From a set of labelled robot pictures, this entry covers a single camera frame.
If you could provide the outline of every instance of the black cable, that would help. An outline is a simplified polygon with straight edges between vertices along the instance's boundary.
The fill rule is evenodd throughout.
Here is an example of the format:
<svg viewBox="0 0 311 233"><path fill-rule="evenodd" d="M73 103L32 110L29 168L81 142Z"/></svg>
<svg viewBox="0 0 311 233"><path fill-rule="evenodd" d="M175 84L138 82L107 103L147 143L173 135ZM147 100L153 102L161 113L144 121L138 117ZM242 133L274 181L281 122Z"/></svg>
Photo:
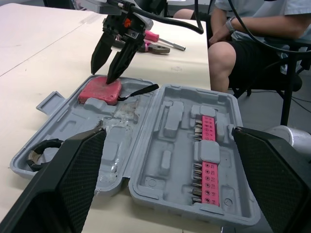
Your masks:
<svg viewBox="0 0 311 233"><path fill-rule="evenodd" d="M306 107L304 107L303 105L301 105L300 103L298 103L296 100L292 99L292 101L294 101L296 104L298 104L300 107L302 107L304 110L306 110L307 112L311 113L311 111L309 109L307 109Z"/></svg>
<svg viewBox="0 0 311 233"><path fill-rule="evenodd" d="M309 101L309 100L303 100L303 99L297 98L295 96L293 96L292 98L294 98L296 100L304 101L304 102L307 102L307 103L311 103L311 101Z"/></svg>
<svg viewBox="0 0 311 233"><path fill-rule="evenodd" d="M275 91L271 91L271 90L264 90L264 91L252 91L254 93L262 93L262 92L273 92L273 93L276 93ZM311 101L309 100L303 100L303 99L299 99L297 97L294 97L292 96L292 101L294 101L296 104L298 104L300 107L302 107L304 110L306 110L308 113L311 113L311 111L309 109L307 109L305 106L303 106L302 104L300 104L298 101L296 101L295 99L297 100L301 100L301 101L305 101L305 102L309 102L311 103Z"/></svg>
<svg viewBox="0 0 311 233"><path fill-rule="evenodd" d="M228 0L229 4L230 4L230 7L235 15L235 17L237 18L237 20L240 22L240 24L242 25L242 27L244 28L244 30L246 31L246 33L249 35L249 37L254 40L255 42L267 47L267 48L270 48L274 51L278 51L278 52L283 52L283 53L291 53L291 54L311 54L311 51L305 51L305 52L298 52L298 51L291 51L291 50L283 50L283 49L279 49L279 48L276 48L274 46L271 46L271 45L268 45L266 43L263 43L262 41L258 40L257 38L254 37L254 35L249 31L249 29L245 26L245 24L243 23L242 19L240 18L237 10L234 8L234 5L232 4L232 1L231 0Z"/></svg>
<svg viewBox="0 0 311 233"><path fill-rule="evenodd" d="M154 15L152 13L149 13L147 11L141 10L138 7L132 6L131 7L132 12L137 13L141 16L145 16L147 18L153 19L155 21L158 21L160 23L166 23L166 24L170 24L170 25L175 25L175 26L179 26L179 27L184 27L184 28L188 28L190 30L195 31L196 33L199 34L203 34L204 30L199 18L199 1L198 0L194 0L194 14L195 14L195 18L196 18L196 22L198 24L198 27L190 24L190 23L186 23L186 22L182 22L179 20L175 20L175 19L171 19L171 18L164 18L161 16L157 16Z"/></svg>
<svg viewBox="0 0 311 233"><path fill-rule="evenodd" d="M207 14L209 15L209 12L210 12L210 8L212 6L212 3L213 3L213 0L210 0L209 1L209 5L208 5L208 10L207 10Z"/></svg>

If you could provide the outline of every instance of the gray tool case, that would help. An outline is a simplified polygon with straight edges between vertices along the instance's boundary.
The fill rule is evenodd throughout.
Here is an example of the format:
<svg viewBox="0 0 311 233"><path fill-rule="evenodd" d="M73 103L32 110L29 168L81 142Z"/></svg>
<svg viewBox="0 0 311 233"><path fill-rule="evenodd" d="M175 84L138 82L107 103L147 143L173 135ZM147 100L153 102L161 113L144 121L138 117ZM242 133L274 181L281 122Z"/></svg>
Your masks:
<svg viewBox="0 0 311 233"><path fill-rule="evenodd" d="M252 226L260 209L251 192L242 162L231 135L242 126L237 100L230 94L193 87L164 85L115 106L90 98L85 104L78 95L89 77L68 99L51 93L37 109L49 115L47 122L14 156L10 168L31 179L26 163L30 149L46 139L67 138L94 128L102 119L107 130L95 195L112 196L125 178L135 202L168 213L217 225ZM121 96L151 85L151 82L121 78ZM214 117L216 141L195 141L195 120ZM48 162L58 149L47 148L40 162ZM193 164L202 158L219 160L220 206L193 203Z"/></svg>

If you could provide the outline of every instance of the textured black panel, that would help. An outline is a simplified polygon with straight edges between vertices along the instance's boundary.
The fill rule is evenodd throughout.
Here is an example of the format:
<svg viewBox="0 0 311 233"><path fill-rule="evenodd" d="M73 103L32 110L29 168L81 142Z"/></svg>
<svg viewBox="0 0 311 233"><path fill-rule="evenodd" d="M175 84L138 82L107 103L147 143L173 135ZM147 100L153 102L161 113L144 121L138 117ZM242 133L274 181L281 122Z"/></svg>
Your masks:
<svg viewBox="0 0 311 233"><path fill-rule="evenodd" d="M246 128L236 128L233 136L249 186L273 232L305 230L311 167L282 138Z"/></svg>
<svg viewBox="0 0 311 233"><path fill-rule="evenodd" d="M302 183L266 142L249 135L235 139L244 143L239 147L244 171L265 217L274 233L285 232L304 197Z"/></svg>
<svg viewBox="0 0 311 233"><path fill-rule="evenodd" d="M82 231L93 200L104 138L102 131L82 143L59 186L75 233Z"/></svg>

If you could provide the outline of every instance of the screwdriver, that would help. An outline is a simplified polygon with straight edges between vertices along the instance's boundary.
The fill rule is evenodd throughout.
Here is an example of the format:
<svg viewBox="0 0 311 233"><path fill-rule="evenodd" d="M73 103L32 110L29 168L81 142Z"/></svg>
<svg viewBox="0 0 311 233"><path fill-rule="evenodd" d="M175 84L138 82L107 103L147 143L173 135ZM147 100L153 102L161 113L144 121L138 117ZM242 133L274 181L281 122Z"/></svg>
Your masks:
<svg viewBox="0 0 311 233"><path fill-rule="evenodd" d="M159 37L158 34L154 34L154 33L152 33L151 31L146 31L145 39L146 39L146 40L151 40L151 41L153 41L153 42L162 41L162 42L164 42L164 43L166 43L166 44L172 45L172 46L173 46L174 48L176 48L176 49L179 49L179 50L182 50L182 51L185 51L185 50L186 50L186 48L183 47L183 46L181 46L181 45L177 45L177 44L174 44L174 43L172 43L172 42L170 42L170 41L161 39L161 38Z"/></svg>

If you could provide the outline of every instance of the bit set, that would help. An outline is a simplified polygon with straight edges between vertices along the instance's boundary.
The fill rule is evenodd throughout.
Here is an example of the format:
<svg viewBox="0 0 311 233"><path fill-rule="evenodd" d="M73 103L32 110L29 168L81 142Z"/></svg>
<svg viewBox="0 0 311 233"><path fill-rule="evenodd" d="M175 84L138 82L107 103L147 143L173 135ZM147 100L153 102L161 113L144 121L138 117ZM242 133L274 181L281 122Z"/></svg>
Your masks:
<svg viewBox="0 0 311 233"><path fill-rule="evenodd" d="M195 121L194 139L196 141L215 141L215 120L210 116L202 116L202 120Z"/></svg>
<svg viewBox="0 0 311 233"><path fill-rule="evenodd" d="M193 165L192 190L193 202L207 203L219 206L218 169L217 164L205 162Z"/></svg>
<svg viewBox="0 0 311 233"><path fill-rule="evenodd" d="M202 116L202 120L196 120L194 136L196 141L216 141L214 118ZM219 206L217 164L207 161L193 164L193 179L192 201Z"/></svg>

